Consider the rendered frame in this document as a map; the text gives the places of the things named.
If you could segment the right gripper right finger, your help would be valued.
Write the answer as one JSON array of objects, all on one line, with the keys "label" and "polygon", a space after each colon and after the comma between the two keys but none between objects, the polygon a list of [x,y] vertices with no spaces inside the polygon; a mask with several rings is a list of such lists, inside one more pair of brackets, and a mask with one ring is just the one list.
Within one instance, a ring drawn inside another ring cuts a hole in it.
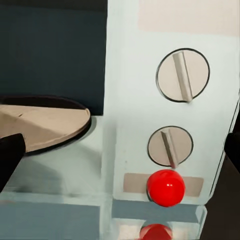
[{"label": "right gripper right finger", "polygon": [[235,133],[229,133],[225,145],[224,151],[233,165],[240,173],[240,135]]}]

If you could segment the microwave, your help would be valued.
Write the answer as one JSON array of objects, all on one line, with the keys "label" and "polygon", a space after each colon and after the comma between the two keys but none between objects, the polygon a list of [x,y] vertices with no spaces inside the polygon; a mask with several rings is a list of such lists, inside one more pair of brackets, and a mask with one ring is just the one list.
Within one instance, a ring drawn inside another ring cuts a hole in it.
[{"label": "microwave", "polygon": [[0,0],[2,192],[205,205],[240,111],[240,0]]}]

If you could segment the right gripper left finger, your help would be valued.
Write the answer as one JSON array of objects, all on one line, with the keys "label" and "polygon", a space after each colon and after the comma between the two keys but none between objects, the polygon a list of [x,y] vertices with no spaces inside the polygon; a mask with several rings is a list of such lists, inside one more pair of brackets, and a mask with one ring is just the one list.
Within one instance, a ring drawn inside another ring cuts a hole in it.
[{"label": "right gripper left finger", "polygon": [[0,193],[26,153],[22,133],[0,138]]}]

